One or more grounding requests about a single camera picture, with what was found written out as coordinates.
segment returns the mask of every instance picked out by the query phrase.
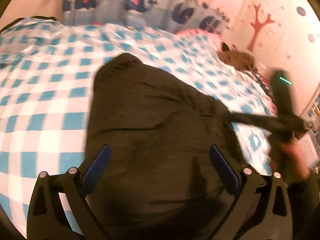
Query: black sleeve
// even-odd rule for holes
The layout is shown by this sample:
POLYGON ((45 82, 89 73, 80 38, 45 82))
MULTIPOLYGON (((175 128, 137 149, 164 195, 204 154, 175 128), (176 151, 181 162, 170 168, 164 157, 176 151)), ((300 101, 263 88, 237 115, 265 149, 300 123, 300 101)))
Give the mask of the black sleeve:
POLYGON ((288 195, 292 211, 293 234, 300 231, 311 217, 319 203, 319 185, 316 174, 311 171, 310 177, 288 188, 288 195))

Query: bed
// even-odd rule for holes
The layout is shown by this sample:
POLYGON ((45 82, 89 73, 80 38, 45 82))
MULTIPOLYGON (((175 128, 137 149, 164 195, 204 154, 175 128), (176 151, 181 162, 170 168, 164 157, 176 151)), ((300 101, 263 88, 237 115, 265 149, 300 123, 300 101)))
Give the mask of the bed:
MULTIPOLYGON (((113 24, 67 27, 35 18, 1 33, 0 203, 19 231, 26 233, 38 174, 64 173, 83 161, 95 72, 123 52, 221 100, 231 111, 272 115, 259 85, 220 62, 215 49, 204 33, 177 36, 158 28, 132 31, 113 24)), ((268 132, 233 126, 247 162, 270 174, 268 132)))

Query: person's arm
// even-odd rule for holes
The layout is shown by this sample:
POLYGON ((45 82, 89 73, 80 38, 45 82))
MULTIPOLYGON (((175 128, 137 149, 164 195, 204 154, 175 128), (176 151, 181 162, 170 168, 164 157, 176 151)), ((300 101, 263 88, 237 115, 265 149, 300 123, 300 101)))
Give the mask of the person's arm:
POLYGON ((294 176, 298 181, 288 188, 293 234, 295 235, 301 230, 319 203, 319 185, 316 174, 308 168, 305 154, 296 139, 289 144, 281 144, 281 150, 293 160, 294 176))

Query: black garment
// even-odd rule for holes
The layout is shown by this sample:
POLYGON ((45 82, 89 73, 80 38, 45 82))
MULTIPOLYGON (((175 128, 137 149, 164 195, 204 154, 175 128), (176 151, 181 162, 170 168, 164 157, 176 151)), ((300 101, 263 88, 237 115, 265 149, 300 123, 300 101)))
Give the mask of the black garment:
POLYGON ((227 107, 173 75, 122 54, 96 74, 86 157, 111 162, 90 206, 117 240, 205 239, 234 198, 209 160, 215 144, 244 162, 227 107))

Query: whale print curtain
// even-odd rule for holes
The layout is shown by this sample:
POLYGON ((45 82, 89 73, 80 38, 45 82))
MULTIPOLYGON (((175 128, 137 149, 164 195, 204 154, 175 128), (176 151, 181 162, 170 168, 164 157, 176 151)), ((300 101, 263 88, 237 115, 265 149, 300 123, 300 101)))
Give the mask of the whale print curtain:
POLYGON ((65 25, 148 25, 171 33, 199 28, 221 34, 230 22, 215 0, 64 0, 62 10, 65 25))

